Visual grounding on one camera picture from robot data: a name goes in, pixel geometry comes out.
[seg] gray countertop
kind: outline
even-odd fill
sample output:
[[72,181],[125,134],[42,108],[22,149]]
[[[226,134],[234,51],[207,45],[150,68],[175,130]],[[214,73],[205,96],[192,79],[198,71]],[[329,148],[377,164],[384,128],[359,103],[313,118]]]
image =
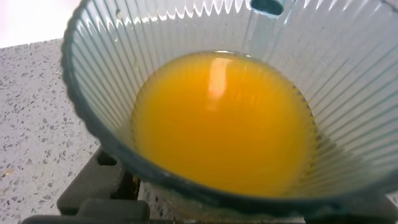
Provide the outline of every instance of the gray countertop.
[[58,213],[58,197],[100,144],[65,93],[61,43],[0,49],[0,223]]

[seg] bowl rim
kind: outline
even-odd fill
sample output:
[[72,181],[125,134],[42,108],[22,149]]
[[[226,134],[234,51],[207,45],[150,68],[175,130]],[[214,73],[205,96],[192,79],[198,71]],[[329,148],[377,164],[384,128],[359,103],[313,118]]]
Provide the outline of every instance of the bowl rim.
[[384,187],[390,183],[394,177],[398,176],[398,170],[394,170],[383,179],[375,181],[361,189],[352,190],[339,195],[314,198],[254,197],[212,189],[211,187],[185,179],[155,165],[138,153],[130,150],[128,146],[117,139],[94,114],[93,110],[87,106],[88,103],[79,88],[79,83],[72,66],[71,52],[75,39],[73,34],[76,31],[82,12],[92,1],[95,0],[82,0],[68,21],[67,29],[63,36],[63,44],[61,46],[63,81],[66,84],[68,97],[73,102],[77,115],[85,122],[89,132],[101,141],[107,153],[118,159],[123,158],[120,162],[133,174],[138,175],[140,178],[143,177],[144,180],[150,183],[183,195],[185,198],[203,202],[211,207],[227,208],[243,215],[267,214],[274,217],[292,217],[297,215],[317,216],[325,207],[329,210],[331,209],[331,211],[335,213],[344,213],[347,211],[340,205],[341,202],[347,201],[354,196]]

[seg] ribbed glass bowl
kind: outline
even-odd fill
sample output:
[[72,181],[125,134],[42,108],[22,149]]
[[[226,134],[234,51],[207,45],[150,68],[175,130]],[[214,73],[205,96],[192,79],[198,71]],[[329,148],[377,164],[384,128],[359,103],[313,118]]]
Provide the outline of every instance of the ribbed glass bowl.
[[[204,218],[262,219],[345,212],[341,200],[397,173],[397,47],[397,10],[383,0],[83,0],[62,67],[88,130],[172,205]],[[135,150],[129,120],[140,87],[167,62],[211,50],[268,63],[308,101],[322,138],[315,168],[291,196],[221,192]]]

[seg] speckled countertop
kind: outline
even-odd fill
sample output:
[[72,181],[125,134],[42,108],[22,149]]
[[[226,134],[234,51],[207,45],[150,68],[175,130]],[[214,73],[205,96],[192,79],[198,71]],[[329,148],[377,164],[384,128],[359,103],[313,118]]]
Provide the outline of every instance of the speckled countertop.
[[0,223],[58,213],[100,142],[65,93],[61,40],[0,49]]

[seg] orange juice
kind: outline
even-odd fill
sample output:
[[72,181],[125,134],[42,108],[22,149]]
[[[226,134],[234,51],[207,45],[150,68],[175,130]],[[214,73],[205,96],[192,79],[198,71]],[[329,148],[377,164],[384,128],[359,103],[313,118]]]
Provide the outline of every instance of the orange juice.
[[226,192],[282,197],[317,147],[311,111],[274,68],[221,52],[187,55],[141,88],[137,150],[164,169]]

